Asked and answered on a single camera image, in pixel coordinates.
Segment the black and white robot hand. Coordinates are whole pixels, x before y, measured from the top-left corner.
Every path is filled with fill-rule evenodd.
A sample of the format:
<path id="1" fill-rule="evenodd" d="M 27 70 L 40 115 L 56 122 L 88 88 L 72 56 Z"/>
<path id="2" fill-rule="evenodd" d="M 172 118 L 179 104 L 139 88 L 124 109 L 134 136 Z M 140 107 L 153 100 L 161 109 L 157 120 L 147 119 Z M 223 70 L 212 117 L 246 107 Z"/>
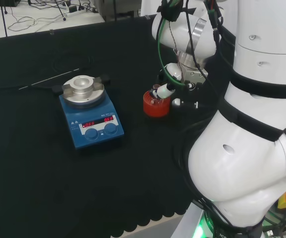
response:
<path id="1" fill-rule="evenodd" d="M 171 101 L 171 105 L 174 108 L 205 108 L 206 105 L 199 102 L 200 90 L 203 87 L 203 83 L 185 80 L 184 68 L 180 68 L 178 63 L 169 63 L 164 68 L 166 72 L 162 71 L 159 74 L 160 78 L 165 78 L 170 75 L 172 79 L 179 83 L 184 80 L 184 86 L 180 86 L 172 81 L 168 81 L 160 86 L 154 86 L 149 91 L 153 100 L 153 105 L 159 105 L 164 103 L 167 99 Z"/>

